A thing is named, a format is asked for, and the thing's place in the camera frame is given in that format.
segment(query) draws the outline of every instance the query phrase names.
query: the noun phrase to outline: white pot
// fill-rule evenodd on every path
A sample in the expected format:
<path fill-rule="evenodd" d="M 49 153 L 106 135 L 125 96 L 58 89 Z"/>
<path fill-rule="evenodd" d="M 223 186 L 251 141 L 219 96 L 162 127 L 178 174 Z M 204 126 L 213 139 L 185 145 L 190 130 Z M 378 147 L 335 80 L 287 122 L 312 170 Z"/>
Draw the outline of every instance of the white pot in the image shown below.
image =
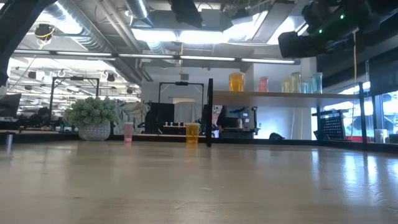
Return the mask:
<path fill-rule="evenodd" d="M 105 124 L 92 124 L 79 127 L 79 137 L 86 141 L 104 141 L 111 134 L 111 125 Z"/>

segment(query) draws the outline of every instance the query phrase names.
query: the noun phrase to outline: glass wall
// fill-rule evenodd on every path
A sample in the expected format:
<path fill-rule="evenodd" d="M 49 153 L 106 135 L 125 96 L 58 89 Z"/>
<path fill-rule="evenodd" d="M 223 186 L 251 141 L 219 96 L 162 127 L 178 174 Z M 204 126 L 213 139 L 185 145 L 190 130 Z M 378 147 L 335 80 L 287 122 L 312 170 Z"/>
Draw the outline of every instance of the glass wall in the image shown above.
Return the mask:
<path fill-rule="evenodd" d="M 365 96 L 369 95 L 370 82 L 363 84 Z M 359 94 L 359 86 L 347 87 L 336 92 L 338 94 Z M 371 97 L 366 97 L 364 102 L 365 116 L 366 116 L 366 135 L 367 137 L 374 137 L 373 125 L 373 103 Z M 345 110 L 343 113 L 343 122 L 346 136 L 362 136 L 361 130 L 361 107 L 359 100 L 347 101 L 324 107 L 324 110 Z"/>
<path fill-rule="evenodd" d="M 398 134 L 398 91 L 382 95 L 383 129 Z"/>

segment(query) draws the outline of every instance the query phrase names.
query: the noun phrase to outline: green plant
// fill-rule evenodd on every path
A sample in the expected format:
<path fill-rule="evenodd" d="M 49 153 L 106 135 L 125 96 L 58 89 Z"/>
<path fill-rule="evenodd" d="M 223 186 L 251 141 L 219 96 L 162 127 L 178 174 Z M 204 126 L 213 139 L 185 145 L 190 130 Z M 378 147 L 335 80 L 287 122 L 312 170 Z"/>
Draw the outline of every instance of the green plant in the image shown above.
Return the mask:
<path fill-rule="evenodd" d="M 72 104 L 72 109 L 66 110 L 70 122 L 76 127 L 91 124 L 106 124 L 116 121 L 116 104 L 109 98 L 86 98 L 77 100 Z"/>

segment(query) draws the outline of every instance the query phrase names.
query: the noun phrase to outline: orange juice cup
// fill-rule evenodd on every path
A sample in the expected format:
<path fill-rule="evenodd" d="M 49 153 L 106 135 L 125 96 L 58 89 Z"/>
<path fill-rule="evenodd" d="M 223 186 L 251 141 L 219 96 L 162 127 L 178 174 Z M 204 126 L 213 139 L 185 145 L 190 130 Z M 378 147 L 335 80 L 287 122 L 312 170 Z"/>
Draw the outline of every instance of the orange juice cup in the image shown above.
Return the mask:
<path fill-rule="evenodd" d="M 229 75 L 229 90 L 243 91 L 244 73 L 235 72 Z"/>
<path fill-rule="evenodd" d="M 187 123 L 186 134 L 188 144 L 198 144 L 199 142 L 199 124 L 198 123 Z"/>

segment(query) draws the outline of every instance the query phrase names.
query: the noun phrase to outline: potted plant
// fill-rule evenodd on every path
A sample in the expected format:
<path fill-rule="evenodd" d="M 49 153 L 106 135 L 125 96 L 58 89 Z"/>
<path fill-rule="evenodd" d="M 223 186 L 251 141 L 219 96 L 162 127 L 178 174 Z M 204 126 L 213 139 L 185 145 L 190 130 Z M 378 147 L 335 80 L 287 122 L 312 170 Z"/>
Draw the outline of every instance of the potted plant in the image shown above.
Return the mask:
<path fill-rule="evenodd" d="M 111 134 L 110 122 L 116 120 L 116 104 L 109 98 L 86 98 L 72 104 L 66 114 L 86 141 L 104 141 Z"/>

